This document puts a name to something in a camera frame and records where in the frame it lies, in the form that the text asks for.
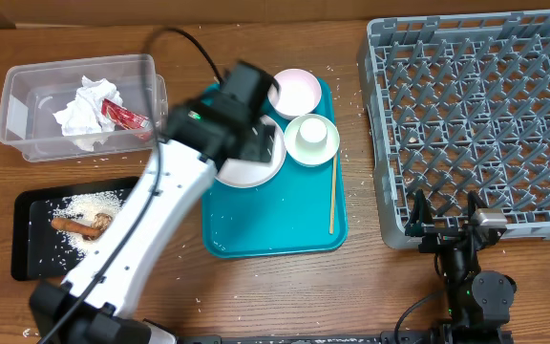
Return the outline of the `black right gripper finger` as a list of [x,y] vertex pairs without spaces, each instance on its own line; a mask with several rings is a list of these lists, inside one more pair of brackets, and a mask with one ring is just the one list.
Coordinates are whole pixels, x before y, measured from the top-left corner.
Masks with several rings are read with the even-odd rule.
[[485,202],[475,191],[470,191],[467,195],[467,217],[472,226],[479,225],[478,211],[485,207]]
[[429,204],[421,189],[414,194],[413,209],[408,222],[405,224],[405,235],[423,237],[434,229],[434,220]]

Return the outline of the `large white plate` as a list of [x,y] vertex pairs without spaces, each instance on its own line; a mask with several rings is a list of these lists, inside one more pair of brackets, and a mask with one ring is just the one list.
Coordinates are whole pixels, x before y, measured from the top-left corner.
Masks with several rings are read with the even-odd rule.
[[270,162],[228,160],[216,176],[216,180],[236,188],[256,187],[271,180],[282,168],[286,159],[284,132],[269,116],[262,116],[264,124],[274,125],[275,134]]

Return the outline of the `pink white bowl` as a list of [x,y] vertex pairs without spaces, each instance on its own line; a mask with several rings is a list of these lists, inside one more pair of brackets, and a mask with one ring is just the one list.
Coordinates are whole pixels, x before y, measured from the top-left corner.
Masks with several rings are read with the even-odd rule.
[[318,79],[302,69],[286,69],[275,76],[279,87],[272,86],[268,100],[282,118],[292,120],[311,113],[322,98]]

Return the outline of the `wooden chopstick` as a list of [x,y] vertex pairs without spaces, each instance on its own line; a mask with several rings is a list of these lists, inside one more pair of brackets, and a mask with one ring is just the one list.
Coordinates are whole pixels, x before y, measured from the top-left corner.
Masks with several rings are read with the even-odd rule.
[[335,209],[336,209],[337,166],[338,166],[338,158],[337,158],[337,154],[335,154],[332,158],[330,212],[329,212],[329,227],[328,227],[328,233],[330,235],[334,234],[334,218],[335,218]]

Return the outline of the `red snack wrapper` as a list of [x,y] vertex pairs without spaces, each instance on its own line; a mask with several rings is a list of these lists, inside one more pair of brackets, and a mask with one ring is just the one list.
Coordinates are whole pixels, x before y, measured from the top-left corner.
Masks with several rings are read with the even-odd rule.
[[136,114],[109,99],[104,99],[101,106],[101,114],[114,125],[124,130],[140,130],[136,137],[141,140],[151,138],[152,125],[150,119],[144,115]]

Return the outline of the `white napkin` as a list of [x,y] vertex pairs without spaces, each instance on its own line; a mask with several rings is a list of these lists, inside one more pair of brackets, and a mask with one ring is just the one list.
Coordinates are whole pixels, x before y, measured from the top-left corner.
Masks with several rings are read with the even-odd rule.
[[104,100],[122,105],[123,100],[116,85],[106,78],[92,81],[85,75],[81,78],[82,86],[75,92],[73,101],[66,108],[53,114],[61,126],[62,135],[85,136],[110,133],[115,130],[115,123],[102,114]]

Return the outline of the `brown nut cluster snack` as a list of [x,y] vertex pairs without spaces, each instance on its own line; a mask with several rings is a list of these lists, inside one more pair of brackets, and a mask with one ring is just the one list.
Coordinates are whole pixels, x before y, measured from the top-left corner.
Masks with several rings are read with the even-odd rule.
[[112,220],[113,217],[107,213],[97,213],[94,217],[91,227],[99,231],[104,231],[109,227]]

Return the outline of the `brown fried food stick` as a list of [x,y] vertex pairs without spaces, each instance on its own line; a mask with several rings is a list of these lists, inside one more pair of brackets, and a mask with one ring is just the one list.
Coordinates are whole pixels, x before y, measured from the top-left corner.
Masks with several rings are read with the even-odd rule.
[[81,223],[66,218],[53,218],[51,221],[51,226],[59,231],[76,233],[91,239],[98,238],[101,235],[101,231],[99,229],[91,226],[85,226]]

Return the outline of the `white cup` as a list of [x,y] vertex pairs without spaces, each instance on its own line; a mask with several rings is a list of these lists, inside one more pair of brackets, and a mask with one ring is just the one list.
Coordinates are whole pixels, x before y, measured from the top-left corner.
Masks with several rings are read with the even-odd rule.
[[303,143],[320,145],[327,138],[328,129],[320,119],[307,118],[300,125],[298,134]]

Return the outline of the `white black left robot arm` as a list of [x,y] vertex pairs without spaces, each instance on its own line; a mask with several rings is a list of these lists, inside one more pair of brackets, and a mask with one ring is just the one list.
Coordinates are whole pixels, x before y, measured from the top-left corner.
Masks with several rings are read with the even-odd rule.
[[95,250],[30,308],[43,343],[175,343],[134,313],[153,267],[227,159],[269,162],[279,129],[261,108],[199,101],[172,108],[135,188]]

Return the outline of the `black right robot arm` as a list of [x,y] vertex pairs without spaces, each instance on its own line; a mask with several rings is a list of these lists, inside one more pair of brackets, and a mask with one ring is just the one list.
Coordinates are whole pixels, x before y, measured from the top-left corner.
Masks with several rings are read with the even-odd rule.
[[[483,271],[478,253],[498,243],[506,232],[501,210],[489,208],[475,191],[467,195],[468,222],[460,228],[437,226],[421,190],[415,192],[405,234],[419,237],[418,250],[434,256],[436,272],[444,288],[410,306],[393,330],[393,340],[403,343],[511,343],[513,337],[501,327],[510,321],[510,308],[517,292],[513,278],[497,271]],[[403,321],[418,307],[447,297],[448,315],[427,331],[401,332]]]

